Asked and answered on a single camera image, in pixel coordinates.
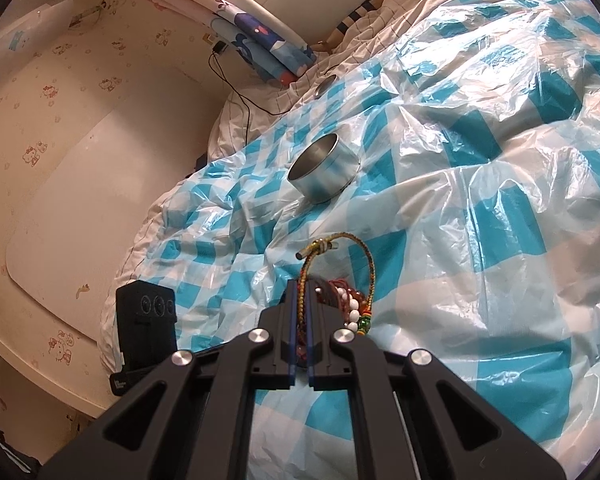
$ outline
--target curtain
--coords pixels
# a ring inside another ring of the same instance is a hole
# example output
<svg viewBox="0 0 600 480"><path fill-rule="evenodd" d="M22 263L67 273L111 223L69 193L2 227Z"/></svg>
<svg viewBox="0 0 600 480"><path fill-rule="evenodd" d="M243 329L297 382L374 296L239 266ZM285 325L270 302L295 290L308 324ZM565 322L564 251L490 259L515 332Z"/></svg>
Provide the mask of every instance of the curtain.
<svg viewBox="0 0 600 480"><path fill-rule="evenodd" d="M284 86L314 63L307 44L253 0L148 0L158 10L170 10L203 23L233 45L264 81Z"/></svg>

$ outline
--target braided cord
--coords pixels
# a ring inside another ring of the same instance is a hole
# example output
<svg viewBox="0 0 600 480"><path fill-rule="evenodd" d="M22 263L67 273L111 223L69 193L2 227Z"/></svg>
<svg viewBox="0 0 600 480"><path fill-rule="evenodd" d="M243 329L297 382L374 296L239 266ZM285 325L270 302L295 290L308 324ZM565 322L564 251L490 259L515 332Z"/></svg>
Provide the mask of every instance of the braided cord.
<svg viewBox="0 0 600 480"><path fill-rule="evenodd" d="M371 328L371 306L374 301L374 292L376 290L376 266L374 265L374 259L371 255L371 251L366 244L358 238L356 235L347 232L339 232L333 235L327 236L326 238L318 238L311 242L302 251L296 254L298 260L304 258L302 269L300 270L300 280L298 285L298 326L303 329L306 321L304 320L304 290L306 288L306 280L309 276L309 267L312 261L318 254L323 254L330 249L337 248L337 244L334 243L338 238L348 238L354 241L357 245L362 248L365 253L366 260L369 265L369 294L366 298L366 307L360 313L360 322L358 323L358 334L366 335Z"/></svg>

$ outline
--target yellow braided cord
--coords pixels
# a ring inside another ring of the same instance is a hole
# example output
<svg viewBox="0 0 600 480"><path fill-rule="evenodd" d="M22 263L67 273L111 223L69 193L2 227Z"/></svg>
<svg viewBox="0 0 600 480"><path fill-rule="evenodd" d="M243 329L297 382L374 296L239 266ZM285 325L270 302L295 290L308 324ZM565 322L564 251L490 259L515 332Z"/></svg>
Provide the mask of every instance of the yellow braided cord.
<svg viewBox="0 0 600 480"><path fill-rule="evenodd" d="M309 266L311 266L312 261L318 254L322 254L332 247L332 242L337 240L338 238L348 238L349 240L357 243L360 248L362 248L365 253L366 260L369 265L369 294L366 297L366 309L368 310L368 318L370 325L370 316L371 316L371 306L374 302L374 293L376 291L376 266L374 265L374 259L371 255L371 251L366 246L366 244L358 238L356 235L347 232L339 232L333 235L327 236L326 238L318 238L311 242L307 247L305 247L302 251L296 254L296 257L301 260L304 255L306 258L304 260L304 264L302 264L302 269L300 270L300 280L298 284L298 326L304 326L304 290L306 288L306 280L309 275ZM365 330L361 328L358 330L358 334L365 335L368 332L368 328Z"/></svg>

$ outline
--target bed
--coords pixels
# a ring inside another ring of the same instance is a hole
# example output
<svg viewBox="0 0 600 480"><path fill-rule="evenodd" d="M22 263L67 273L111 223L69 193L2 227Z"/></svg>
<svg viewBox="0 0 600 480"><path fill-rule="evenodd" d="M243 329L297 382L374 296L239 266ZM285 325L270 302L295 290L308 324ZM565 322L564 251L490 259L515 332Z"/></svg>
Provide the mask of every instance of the bed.
<svg viewBox="0 0 600 480"><path fill-rule="evenodd" d="M600 16L589 0L384 0L280 90L241 89L209 165L149 210L104 305L99 346L122 366L115 290L176 292L178 347L256 326L298 275L294 254L349 230L377 260L369 337L433 351L575 478L600 448ZM320 99L327 74L339 79ZM337 132L362 159L311 206L286 181ZM363 255L316 272L366 285ZM256 398L249 478L355 478L346 392Z"/></svg>

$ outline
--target white board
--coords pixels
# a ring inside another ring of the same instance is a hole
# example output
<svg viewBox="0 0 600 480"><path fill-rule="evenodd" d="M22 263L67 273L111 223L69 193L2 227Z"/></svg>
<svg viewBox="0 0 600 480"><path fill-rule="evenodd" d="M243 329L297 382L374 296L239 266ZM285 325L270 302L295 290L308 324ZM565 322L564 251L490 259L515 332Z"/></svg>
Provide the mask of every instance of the white board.
<svg viewBox="0 0 600 480"><path fill-rule="evenodd" d="M109 285L149 206L194 171L220 107L179 72L152 75L38 189L7 246L10 276L96 339Z"/></svg>

